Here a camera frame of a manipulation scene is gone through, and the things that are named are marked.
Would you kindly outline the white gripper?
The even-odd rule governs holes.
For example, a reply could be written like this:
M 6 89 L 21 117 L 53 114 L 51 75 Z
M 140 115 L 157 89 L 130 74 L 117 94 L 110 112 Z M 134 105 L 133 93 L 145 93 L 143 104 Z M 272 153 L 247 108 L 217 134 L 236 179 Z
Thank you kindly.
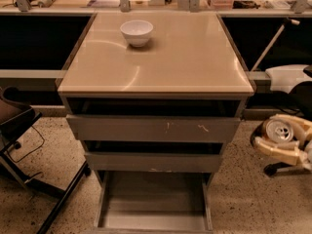
M 311 121 L 297 116 L 276 114 L 271 116 L 271 119 L 293 121 L 299 124 L 302 128 L 312 128 Z M 307 143 L 304 151 L 302 151 L 299 148 L 298 140 L 276 143 L 257 136 L 253 140 L 253 147 L 264 155 L 279 160 L 280 162 L 291 166 L 302 165 L 304 169 L 312 171 L 312 140 Z

